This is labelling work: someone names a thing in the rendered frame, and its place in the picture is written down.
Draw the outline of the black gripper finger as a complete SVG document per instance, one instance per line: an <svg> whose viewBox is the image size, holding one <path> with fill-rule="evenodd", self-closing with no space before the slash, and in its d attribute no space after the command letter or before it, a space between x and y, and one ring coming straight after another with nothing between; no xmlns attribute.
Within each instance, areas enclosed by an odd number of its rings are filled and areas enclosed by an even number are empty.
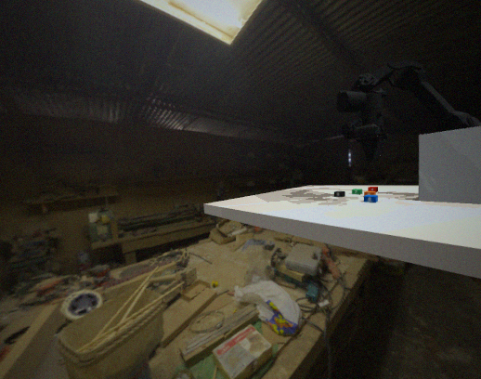
<svg viewBox="0 0 481 379"><path fill-rule="evenodd" d="M367 138L357 138L355 141L362 144L364 154L366 156L367 162L370 163L373 160L375 152L377 151L377 146L380 142L381 136L367 137Z"/></svg>
<svg viewBox="0 0 481 379"><path fill-rule="evenodd" d="M377 146L377 151L375 152L375 155L373 157L373 161L376 163L376 162L379 162L379 158L382 154L382 152L384 151L384 147L387 143L387 140L381 140Z"/></svg>

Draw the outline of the blue digit block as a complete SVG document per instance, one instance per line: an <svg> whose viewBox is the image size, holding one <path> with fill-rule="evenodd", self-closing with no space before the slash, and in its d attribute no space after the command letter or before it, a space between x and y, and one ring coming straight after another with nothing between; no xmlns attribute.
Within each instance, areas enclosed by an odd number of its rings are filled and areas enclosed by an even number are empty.
<svg viewBox="0 0 481 379"><path fill-rule="evenodd" d="M366 195L364 196L364 202L376 203L378 201L377 195Z"/></svg>

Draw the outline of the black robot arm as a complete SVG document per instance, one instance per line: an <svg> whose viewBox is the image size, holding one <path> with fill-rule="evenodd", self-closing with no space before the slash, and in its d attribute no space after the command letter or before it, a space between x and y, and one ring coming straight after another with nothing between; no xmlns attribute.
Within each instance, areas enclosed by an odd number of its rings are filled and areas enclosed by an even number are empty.
<svg viewBox="0 0 481 379"><path fill-rule="evenodd" d="M402 72L395 80L389 78L395 70L401 69L403 69ZM340 90L336 96L336 109L343 112L360 110L360 113L372 109L383 109L382 97L387 96L388 93L381 88L377 91L372 89L383 81L388 81L391 86L411 91L425 105L438 120L438 125L435 127L438 133L481 126L477 118L452 108L427 82L426 74L420 62L406 59L397 63L389 61L378 71L359 75L349 92ZM345 139L352 139L353 131L359 126L363 126L361 118L356 124L343 125L341 135L344 135Z"/></svg>

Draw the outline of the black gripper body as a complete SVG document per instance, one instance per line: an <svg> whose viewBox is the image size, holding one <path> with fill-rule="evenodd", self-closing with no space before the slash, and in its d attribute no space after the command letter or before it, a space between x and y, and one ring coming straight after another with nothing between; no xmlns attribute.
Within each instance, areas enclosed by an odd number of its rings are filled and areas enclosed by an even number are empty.
<svg viewBox="0 0 481 379"><path fill-rule="evenodd" d="M359 126L353 131L353 138L381 136L380 141L389 139L389 135L384 132L382 109L363 111L360 115L363 126Z"/></svg>

